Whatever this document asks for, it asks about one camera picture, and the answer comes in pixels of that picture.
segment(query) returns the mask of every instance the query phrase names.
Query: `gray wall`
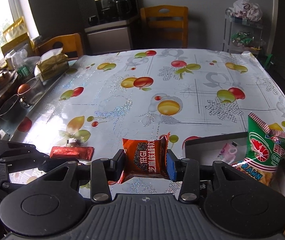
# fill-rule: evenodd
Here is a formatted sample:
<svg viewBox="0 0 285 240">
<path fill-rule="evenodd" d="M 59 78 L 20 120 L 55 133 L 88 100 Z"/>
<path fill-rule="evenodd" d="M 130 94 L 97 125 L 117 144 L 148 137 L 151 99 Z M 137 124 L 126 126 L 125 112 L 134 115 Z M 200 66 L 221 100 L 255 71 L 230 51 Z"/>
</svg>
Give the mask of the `gray wall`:
<svg viewBox="0 0 285 240">
<path fill-rule="evenodd" d="M 236 0 L 138 0 L 140 7 L 161 4 L 189 8 L 188 47 L 222 50 L 224 14 Z M 268 42 L 273 0 L 253 0 L 264 13 L 263 38 Z M 29 0 L 35 23 L 41 35 L 83 32 L 88 17 L 96 15 L 94 0 Z"/>
</svg>

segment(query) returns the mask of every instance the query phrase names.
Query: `yellow bag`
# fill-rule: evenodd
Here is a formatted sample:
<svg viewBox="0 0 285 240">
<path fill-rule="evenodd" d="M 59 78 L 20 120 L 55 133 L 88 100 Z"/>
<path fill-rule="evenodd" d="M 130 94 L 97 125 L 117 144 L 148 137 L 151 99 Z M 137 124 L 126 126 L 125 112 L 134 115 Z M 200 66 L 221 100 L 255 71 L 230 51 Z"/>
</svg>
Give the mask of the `yellow bag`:
<svg viewBox="0 0 285 240">
<path fill-rule="evenodd" d="M 12 41 L 13 39 L 19 37 L 20 35 L 23 35 L 24 33 L 27 33 L 27 27 L 23 17 L 20 17 L 11 26 L 9 26 L 6 30 L 3 31 L 3 35 L 7 42 Z"/>
</svg>

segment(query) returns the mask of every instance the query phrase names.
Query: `white plastic bag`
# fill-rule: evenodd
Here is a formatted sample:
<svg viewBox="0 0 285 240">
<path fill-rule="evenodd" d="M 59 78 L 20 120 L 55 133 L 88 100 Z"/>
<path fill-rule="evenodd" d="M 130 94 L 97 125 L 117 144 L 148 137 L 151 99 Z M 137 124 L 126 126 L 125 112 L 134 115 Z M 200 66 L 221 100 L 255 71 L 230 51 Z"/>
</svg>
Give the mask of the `white plastic bag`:
<svg viewBox="0 0 285 240">
<path fill-rule="evenodd" d="M 243 18 L 252 22 L 258 22 L 262 17 L 262 11 L 258 3 L 251 3 L 250 0 L 237 0 L 231 8 L 235 17 Z"/>
</svg>

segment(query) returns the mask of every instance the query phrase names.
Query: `pink toy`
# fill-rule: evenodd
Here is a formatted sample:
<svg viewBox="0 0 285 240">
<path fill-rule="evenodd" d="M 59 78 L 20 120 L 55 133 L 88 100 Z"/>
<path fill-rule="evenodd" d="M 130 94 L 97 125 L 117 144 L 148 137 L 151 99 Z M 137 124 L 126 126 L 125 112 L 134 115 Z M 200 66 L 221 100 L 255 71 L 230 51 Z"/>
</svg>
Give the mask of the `pink toy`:
<svg viewBox="0 0 285 240">
<path fill-rule="evenodd" d="M 237 143 L 226 143 L 218 157 L 225 163 L 232 164 L 236 158 Z"/>
</svg>

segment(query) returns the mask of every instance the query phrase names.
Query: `prawn cracker bag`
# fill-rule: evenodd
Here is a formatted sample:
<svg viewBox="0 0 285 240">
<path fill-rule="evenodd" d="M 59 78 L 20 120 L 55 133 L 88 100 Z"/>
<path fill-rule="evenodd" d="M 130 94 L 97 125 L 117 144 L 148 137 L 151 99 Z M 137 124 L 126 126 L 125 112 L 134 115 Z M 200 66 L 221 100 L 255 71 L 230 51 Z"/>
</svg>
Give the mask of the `prawn cracker bag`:
<svg viewBox="0 0 285 240">
<path fill-rule="evenodd" d="M 271 130 L 259 117 L 250 113 L 246 156 L 232 166 L 269 185 L 284 154 L 285 132 Z"/>
<path fill-rule="evenodd" d="M 118 183 L 132 177 L 168 179 L 166 153 L 169 133 L 159 140 L 130 140 L 123 138 L 126 154 L 124 171 Z"/>
</svg>

